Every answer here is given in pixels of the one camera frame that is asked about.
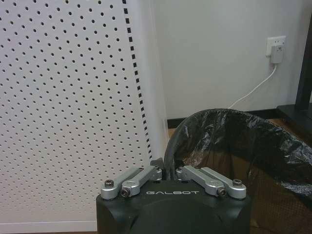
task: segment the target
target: power adapter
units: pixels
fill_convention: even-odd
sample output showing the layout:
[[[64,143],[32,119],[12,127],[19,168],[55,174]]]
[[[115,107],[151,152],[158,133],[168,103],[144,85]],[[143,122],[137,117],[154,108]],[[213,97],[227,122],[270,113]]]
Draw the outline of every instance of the power adapter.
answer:
[[[271,63],[272,64],[279,64],[283,60],[284,56],[284,45],[275,45],[272,46],[272,52],[271,52]]]

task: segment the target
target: plastic bag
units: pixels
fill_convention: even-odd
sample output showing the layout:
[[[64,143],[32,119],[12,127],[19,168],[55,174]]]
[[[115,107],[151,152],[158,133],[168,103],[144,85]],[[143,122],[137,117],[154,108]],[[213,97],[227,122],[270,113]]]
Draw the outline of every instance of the plastic bag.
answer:
[[[251,233],[312,233],[312,149],[245,112],[214,109],[186,118],[171,137],[166,178],[181,165],[241,179],[253,199]]]

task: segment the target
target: bolt head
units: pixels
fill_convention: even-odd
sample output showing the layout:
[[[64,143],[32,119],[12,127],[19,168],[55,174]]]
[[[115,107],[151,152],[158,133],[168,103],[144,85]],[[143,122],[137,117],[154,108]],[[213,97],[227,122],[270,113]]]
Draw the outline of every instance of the bolt head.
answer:
[[[121,191],[120,191],[120,195],[124,198],[127,198],[129,195],[130,195],[130,190],[127,189],[127,188],[123,188]]]
[[[114,181],[111,179],[108,179],[104,182],[104,185],[106,188],[112,188],[114,186]]]
[[[225,197],[226,196],[226,190],[225,188],[218,188],[217,191],[216,191],[216,194],[219,196],[219,197]]]
[[[234,179],[233,180],[233,186],[240,187],[243,185],[243,182],[240,179]]]

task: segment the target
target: black furniture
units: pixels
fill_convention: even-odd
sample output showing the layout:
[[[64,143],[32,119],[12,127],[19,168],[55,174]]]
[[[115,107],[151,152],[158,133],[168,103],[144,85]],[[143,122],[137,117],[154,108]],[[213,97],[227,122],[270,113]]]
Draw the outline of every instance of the black furniture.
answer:
[[[312,134],[312,20],[310,22],[305,54],[295,105],[277,107],[277,112],[286,120],[296,123],[305,132]]]

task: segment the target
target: wall outlet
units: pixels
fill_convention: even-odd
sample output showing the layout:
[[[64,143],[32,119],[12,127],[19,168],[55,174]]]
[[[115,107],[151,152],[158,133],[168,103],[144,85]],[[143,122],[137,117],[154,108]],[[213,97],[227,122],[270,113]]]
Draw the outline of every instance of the wall outlet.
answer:
[[[272,46],[285,45],[286,36],[274,37],[267,39],[267,52],[266,56],[271,56]]]

